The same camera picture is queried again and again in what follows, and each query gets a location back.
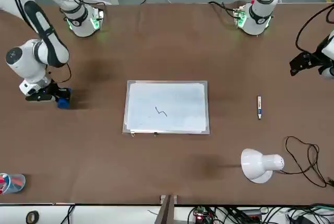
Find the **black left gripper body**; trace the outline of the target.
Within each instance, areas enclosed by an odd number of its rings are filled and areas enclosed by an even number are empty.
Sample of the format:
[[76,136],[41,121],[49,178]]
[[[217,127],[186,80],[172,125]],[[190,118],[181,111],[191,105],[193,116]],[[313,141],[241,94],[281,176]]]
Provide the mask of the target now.
[[317,46],[314,55],[322,66],[333,67],[333,37],[326,37]]

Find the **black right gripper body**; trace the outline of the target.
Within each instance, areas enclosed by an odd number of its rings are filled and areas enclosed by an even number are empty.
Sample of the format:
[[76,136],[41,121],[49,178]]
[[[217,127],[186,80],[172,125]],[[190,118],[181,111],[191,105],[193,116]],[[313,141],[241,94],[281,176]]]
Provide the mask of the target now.
[[46,87],[41,88],[39,90],[39,93],[43,95],[57,95],[58,90],[58,84],[53,79],[51,79],[51,82]]

